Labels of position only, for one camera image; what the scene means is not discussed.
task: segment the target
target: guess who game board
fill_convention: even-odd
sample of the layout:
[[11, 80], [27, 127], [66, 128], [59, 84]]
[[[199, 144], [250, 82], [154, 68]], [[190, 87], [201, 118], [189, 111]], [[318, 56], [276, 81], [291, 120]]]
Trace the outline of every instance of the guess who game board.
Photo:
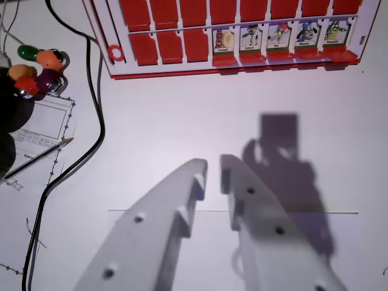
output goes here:
[[360, 62], [380, 0], [83, 0], [112, 78]]

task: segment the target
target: black cable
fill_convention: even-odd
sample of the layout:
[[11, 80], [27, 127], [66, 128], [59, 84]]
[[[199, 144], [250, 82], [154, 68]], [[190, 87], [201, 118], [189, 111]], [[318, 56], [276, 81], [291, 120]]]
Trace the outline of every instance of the black cable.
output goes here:
[[7, 33], [5, 34], [5, 37], [4, 37], [4, 42], [3, 42], [3, 44], [2, 44], [2, 51], [3, 51], [4, 53], [5, 53], [5, 42], [7, 42], [8, 32], [10, 32], [10, 30], [11, 30], [13, 24], [15, 23], [16, 17], [17, 17], [18, 12], [19, 12], [19, 4], [20, 4], [20, 0], [18, 0], [18, 4], [16, 5], [15, 15], [13, 16], [11, 25], [10, 25], [10, 27], [7, 29]]
[[[104, 137], [105, 137], [104, 117], [102, 115], [101, 105], [98, 104], [98, 100], [97, 100], [97, 97], [96, 97], [96, 94], [95, 94], [95, 91], [93, 88], [92, 73], [91, 73], [91, 69], [90, 69], [90, 41], [93, 41], [95, 43], [97, 43], [97, 41], [95, 38], [93, 38], [89, 35], [86, 35], [83, 32], [79, 32], [76, 29], [74, 29], [73, 27], [64, 23], [62, 21], [62, 19], [60, 19], [59, 16], [53, 10], [51, 3], [50, 3], [50, 0], [45, 0], [45, 3], [46, 3], [48, 10], [50, 11], [50, 13], [53, 15], [53, 17], [60, 24], [62, 24], [64, 27], [66, 27], [67, 29], [69, 29], [73, 33], [76, 33], [79, 36], [83, 36], [86, 39], [87, 80], [88, 80], [88, 84], [89, 84], [89, 88], [90, 88], [90, 93], [92, 95], [93, 104], [95, 106], [96, 113], [98, 116], [98, 121], [99, 121], [101, 131], [100, 131], [100, 134], [98, 136], [97, 141], [93, 144], [93, 146], [85, 154], [83, 154], [76, 162], [74, 162], [69, 168], [67, 168], [65, 171], [63, 171], [56, 179], [54, 179], [43, 191], [43, 194], [41, 196], [41, 200], [39, 202], [38, 210], [36, 213], [35, 223], [34, 223], [34, 227], [32, 230], [30, 243], [28, 245], [27, 255], [25, 257], [25, 263], [24, 263], [24, 268], [23, 268], [23, 277], [22, 277], [22, 291], [26, 291], [27, 274], [28, 274], [28, 267], [30, 265], [31, 254], [32, 254], [34, 244], [38, 243], [38, 235], [39, 235], [39, 230], [40, 230], [41, 221], [42, 221], [43, 208], [44, 208], [44, 204], [45, 204], [47, 198], [49, 197], [49, 194], [51, 193], [51, 191], [55, 187], [57, 187], [58, 185], [60, 185], [60, 183], [65, 181], [67, 178], [69, 178], [73, 173], [75, 173], [79, 169], [80, 166], [82, 166], [87, 160], [89, 160], [94, 155], [94, 153], [101, 146], [101, 144], [104, 140]], [[101, 77], [100, 69], [99, 69], [98, 75], [100, 78]]]

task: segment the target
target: white table surface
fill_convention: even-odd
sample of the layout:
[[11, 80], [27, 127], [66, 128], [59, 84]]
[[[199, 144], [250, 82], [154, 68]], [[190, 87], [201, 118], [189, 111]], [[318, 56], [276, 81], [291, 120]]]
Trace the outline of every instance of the white table surface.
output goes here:
[[[92, 34], [81, 1], [52, 2], [65, 22]], [[15, 6], [7, 5], [6, 27]], [[365, 283], [369, 290], [387, 290], [387, 25], [388, 2], [383, 1], [363, 60], [340, 71], [291, 69], [114, 81], [104, 67], [105, 141], [46, 203], [41, 236], [50, 247], [39, 254], [35, 290], [71, 290], [109, 231], [107, 210], [130, 207], [189, 159], [209, 162], [206, 200], [197, 209], [227, 210], [226, 197], [219, 191], [219, 156], [242, 156], [244, 147], [259, 138], [263, 113], [298, 115], [299, 160], [313, 165], [324, 210], [363, 216]], [[58, 24], [38, 0], [21, 1], [12, 33], [26, 44], [58, 48], [70, 56], [65, 71], [69, 86], [63, 95], [76, 100], [78, 120], [75, 140], [66, 150], [71, 163], [99, 134], [85, 75], [85, 40]], [[17, 55], [17, 47], [9, 38], [12, 62], [32, 64]], [[95, 77], [96, 47], [92, 64]]]

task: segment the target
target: white cable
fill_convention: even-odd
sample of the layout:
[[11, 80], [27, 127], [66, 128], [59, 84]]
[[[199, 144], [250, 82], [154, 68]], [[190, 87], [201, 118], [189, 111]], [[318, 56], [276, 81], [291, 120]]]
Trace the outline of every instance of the white cable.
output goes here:
[[4, 27], [4, 24], [2, 23], [2, 20], [3, 18], [1, 17], [1, 14], [0, 14], [0, 18], [1, 18], [1, 24], [0, 24], [0, 32], [1, 30], [4, 31], [4, 33], [8, 36], [10, 36], [11, 38], [13, 38], [16, 42], [18, 42], [19, 44], [24, 44], [24, 42], [22, 42], [20, 39], [18, 39], [15, 35], [13, 35], [12, 33], [8, 32], [5, 27]]
[[[0, 27], [2, 27], [3, 29], [4, 29], [3, 21], [4, 21], [4, 15], [5, 15], [5, 7], [7, 6], [7, 2], [8, 0], [4, 0], [4, 4], [2, 6], [2, 13], [1, 13], [2, 17], [1, 17]], [[1, 29], [0, 29], [0, 52], [1, 52]]]

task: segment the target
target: green bead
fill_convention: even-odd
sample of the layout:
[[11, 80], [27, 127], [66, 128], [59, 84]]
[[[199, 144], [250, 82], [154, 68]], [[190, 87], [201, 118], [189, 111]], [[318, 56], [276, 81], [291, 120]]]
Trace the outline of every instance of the green bead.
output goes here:
[[31, 45], [21, 45], [18, 48], [18, 55], [22, 59], [26, 59], [28, 61], [36, 62], [36, 55], [39, 53], [39, 49], [36, 47], [33, 47]]

